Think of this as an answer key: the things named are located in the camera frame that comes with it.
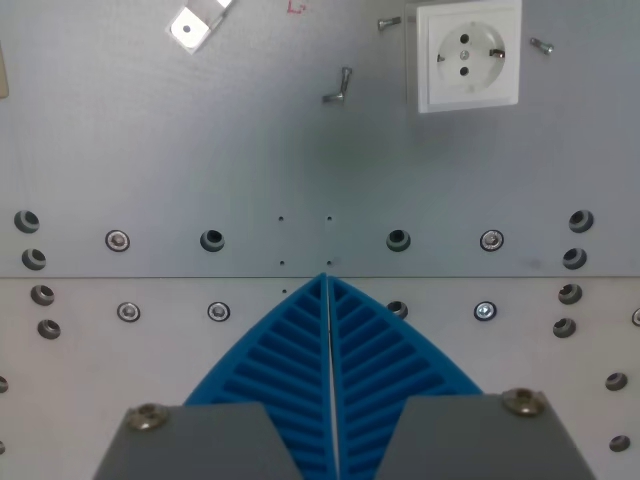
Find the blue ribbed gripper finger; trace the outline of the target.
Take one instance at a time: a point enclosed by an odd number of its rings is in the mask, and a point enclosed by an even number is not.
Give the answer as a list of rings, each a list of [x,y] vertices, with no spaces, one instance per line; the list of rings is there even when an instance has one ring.
[[[305,479],[335,479],[327,276],[274,307],[211,368],[186,406],[261,404]]]
[[[385,305],[333,276],[327,286],[339,477],[372,479],[408,398],[482,390]]]

